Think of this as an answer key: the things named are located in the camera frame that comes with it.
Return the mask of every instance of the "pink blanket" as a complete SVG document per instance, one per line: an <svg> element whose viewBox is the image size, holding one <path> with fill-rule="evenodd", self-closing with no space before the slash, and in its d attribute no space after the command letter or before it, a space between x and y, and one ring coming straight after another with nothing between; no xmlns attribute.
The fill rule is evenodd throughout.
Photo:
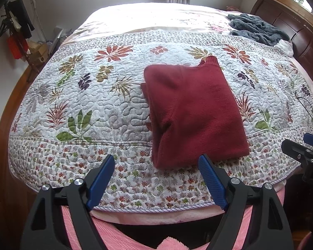
<svg viewBox="0 0 313 250"><path fill-rule="evenodd" d="M284 202L284 193L285 188L281 189L277 195L279 200L283 204ZM68 239L70 241L71 247L73 250L81 250L78 238L75 234L72 219L69 213L69 209L67 207L62 207L64 222L66 226L66 231L68 235ZM238 237L233 246L233 250L240 250L243 246L244 240L246 238L250 217L252 213L252 206L246 208L242 224L238 233ZM134 241L129 238L122 232L120 232L117 228L115 228L112 224L99 220L95 217L92 217L95 227L97 228L102 240L109 250L153 250L152 248L140 244L139 242ZM195 250L205 250L208 244L205 244ZM173 238L166 238L163 242L158 246L158 250L188 250L188 248L180 243L179 241Z"/></svg>

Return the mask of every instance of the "red sweater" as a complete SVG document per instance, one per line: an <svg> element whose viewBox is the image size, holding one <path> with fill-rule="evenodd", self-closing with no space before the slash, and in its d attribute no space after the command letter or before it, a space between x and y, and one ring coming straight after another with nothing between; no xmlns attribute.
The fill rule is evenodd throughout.
<svg viewBox="0 0 313 250"><path fill-rule="evenodd" d="M144 77L156 168L194 165L203 153L212 161L249 154L238 106L216 57L195 67L148 66Z"/></svg>

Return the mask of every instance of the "silver screw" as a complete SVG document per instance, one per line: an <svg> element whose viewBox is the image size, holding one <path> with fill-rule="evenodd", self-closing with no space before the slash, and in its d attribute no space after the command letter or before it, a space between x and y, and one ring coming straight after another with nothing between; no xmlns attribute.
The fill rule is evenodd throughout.
<svg viewBox="0 0 313 250"><path fill-rule="evenodd" d="M83 179L76 179L76 180L74 181L74 184L75 184L75 185L81 185L81 184L83 184Z"/></svg>
<svg viewBox="0 0 313 250"><path fill-rule="evenodd" d="M240 180L238 178L231 178L231 183L238 185L238 184L240 184Z"/></svg>
<svg viewBox="0 0 313 250"><path fill-rule="evenodd" d="M265 187L266 189L268 189L268 190L271 190L271 189L272 189L271 183L266 183L266 184L264 185L264 187Z"/></svg>
<svg viewBox="0 0 313 250"><path fill-rule="evenodd" d="M43 191L47 191L47 190L49 190L50 189L50 185L48 185L48 184L44 184L43 186L42 186L42 190Z"/></svg>

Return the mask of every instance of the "quilted bedspread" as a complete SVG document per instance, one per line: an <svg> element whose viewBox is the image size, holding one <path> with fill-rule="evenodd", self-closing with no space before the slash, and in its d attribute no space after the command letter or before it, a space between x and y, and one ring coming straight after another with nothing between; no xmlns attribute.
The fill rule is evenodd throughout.
<svg viewBox="0 0 313 250"><path fill-rule="evenodd" d="M285 179L299 163L281 152L281 142L303 143L303 134L313 133L313 97L301 73L278 48L239 36L178 31L106 36L61 47L14 119L12 174L34 190L44 183L61 187L112 154L115 172L97 209L165 212L212 205L196 166L154 168L149 106L140 89L146 66L196 66L208 55L217 57L233 91L250 146L249 156L219 167L248 185ZM298 97L306 100L301 104Z"/></svg>

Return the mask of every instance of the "crumpled fleece blanket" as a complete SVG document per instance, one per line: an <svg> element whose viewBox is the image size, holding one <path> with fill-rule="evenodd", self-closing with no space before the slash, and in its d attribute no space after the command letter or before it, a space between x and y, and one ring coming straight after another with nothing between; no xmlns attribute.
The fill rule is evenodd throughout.
<svg viewBox="0 0 313 250"><path fill-rule="evenodd" d="M239 16L229 14L227 16L230 26L238 31L231 31L233 36L244 36L256 42L275 46L281 39L289 41L290 37L282 30L265 22L258 16L240 14Z"/></svg>

